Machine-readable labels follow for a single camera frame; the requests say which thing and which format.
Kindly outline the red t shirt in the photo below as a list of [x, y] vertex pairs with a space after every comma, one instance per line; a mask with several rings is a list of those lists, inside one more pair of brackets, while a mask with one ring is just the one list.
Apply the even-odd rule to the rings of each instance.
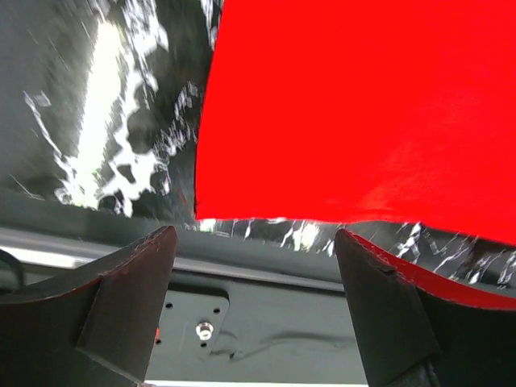
[[225, 2], [195, 199], [514, 243], [514, 2]]

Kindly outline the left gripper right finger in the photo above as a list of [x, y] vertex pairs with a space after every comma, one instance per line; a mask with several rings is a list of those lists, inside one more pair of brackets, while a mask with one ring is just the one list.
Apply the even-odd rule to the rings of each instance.
[[515, 300], [441, 277], [341, 229], [335, 250], [371, 386], [513, 386]]

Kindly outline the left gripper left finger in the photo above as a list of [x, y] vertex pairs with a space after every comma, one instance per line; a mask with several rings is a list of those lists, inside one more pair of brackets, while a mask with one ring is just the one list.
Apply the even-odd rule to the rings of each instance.
[[108, 256], [1, 296], [3, 386], [139, 386], [177, 247], [162, 227]]

